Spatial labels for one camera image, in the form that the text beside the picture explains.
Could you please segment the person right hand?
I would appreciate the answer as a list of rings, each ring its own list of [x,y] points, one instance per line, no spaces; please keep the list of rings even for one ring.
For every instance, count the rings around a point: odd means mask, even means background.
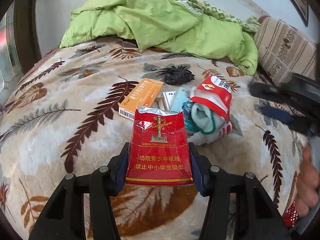
[[[296,210],[300,217],[305,217],[309,210],[318,204],[319,173],[311,163],[310,145],[303,151],[300,173],[297,178]]]

